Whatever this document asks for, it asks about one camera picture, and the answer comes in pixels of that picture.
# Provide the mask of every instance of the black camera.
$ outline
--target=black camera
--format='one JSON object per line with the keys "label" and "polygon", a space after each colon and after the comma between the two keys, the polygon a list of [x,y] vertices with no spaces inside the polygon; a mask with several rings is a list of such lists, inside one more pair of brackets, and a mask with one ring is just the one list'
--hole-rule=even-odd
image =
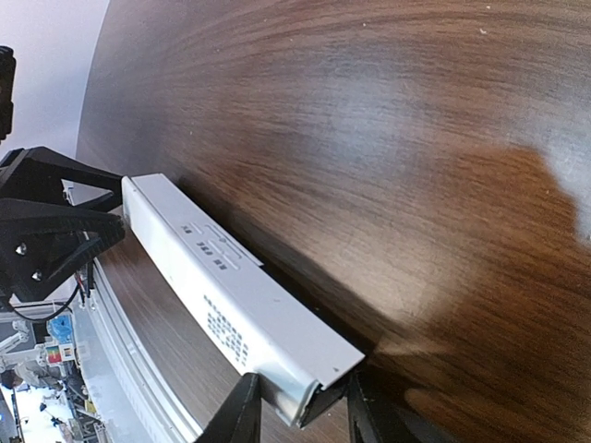
{"label": "black camera", "polygon": [[0,46],[0,142],[12,132],[12,87],[16,70],[14,52],[6,46]]}

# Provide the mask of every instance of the black cable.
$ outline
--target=black cable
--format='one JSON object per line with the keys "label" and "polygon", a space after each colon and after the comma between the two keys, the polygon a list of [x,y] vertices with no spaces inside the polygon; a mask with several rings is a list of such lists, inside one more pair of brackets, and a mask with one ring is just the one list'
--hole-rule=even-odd
{"label": "black cable", "polygon": [[[47,306],[53,306],[53,305],[58,305],[58,306],[63,306],[65,305],[66,302],[60,302],[60,301],[49,301],[49,302],[40,302],[40,303],[27,303],[27,305],[25,307],[47,307]],[[67,309],[68,311],[72,312],[72,308],[69,307]]]}
{"label": "black cable", "polygon": [[70,304],[74,301],[74,299],[76,298],[76,295],[78,295],[79,291],[80,291],[80,285],[78,284],[78,282],[76,282],[76,289],[74,289],[74,292],[72,293],[72,295],[70,295],[70,298],[67,299],[66,303],[62,307],[60,307],[58,310],[56,310],[51,316],[47,316],[45,318],[30,318],[30,317],[27,317],[27,316],[19,313],[17,311],[17,309],[14,309],[14,308],[13,308],[13,312],[15,314],[17,314],[19,317],[24,318],[25,320],[31,321],[33,323],[45,323],[45,322],[47,322],[49,320],[53,320],[54,318],[63,314],[64,311],[66,311],[66,309],[68,309]]}

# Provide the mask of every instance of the dark wood grain surface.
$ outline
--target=dark wood grain surface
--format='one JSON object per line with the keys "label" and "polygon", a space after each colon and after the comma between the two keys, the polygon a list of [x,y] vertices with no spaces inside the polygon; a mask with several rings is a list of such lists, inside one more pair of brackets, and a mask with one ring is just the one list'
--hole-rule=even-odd
{"label": "dark wood grain surface", "polygon": [[[582,0],[112,0],[78,157],[168,174],[461,440],[590,441],[590,49]],[[103,263],[206,423],[236,375],[131,235]]]}

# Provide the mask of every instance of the electronic equipment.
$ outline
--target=electronic equipment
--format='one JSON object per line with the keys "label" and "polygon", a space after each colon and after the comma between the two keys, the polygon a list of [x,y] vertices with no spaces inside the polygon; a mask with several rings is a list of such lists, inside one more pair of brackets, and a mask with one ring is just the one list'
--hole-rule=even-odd
{"label": "electronic equipment", "polygon": [[123,206],[191,315],[238,373],[261,375],[264,400],[287,424],[302,425],[312,399],[365,358],[164,175],[125,177]]}
{"label": "electronic equipment", "polygon": [[12,89],[17,60],[11,48],[0,46],[0,141],[12,132]]}

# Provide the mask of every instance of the screw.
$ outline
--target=screw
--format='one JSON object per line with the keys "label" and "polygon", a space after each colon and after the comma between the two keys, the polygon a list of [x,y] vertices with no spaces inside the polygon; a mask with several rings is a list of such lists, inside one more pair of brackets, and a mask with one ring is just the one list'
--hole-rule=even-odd
{"label": "screw", "polygon": [[21,243],[20,245],[18,245],[16,253],[19,254],[20,256],[26,256],[27,255],[27,245],[24,243]]}

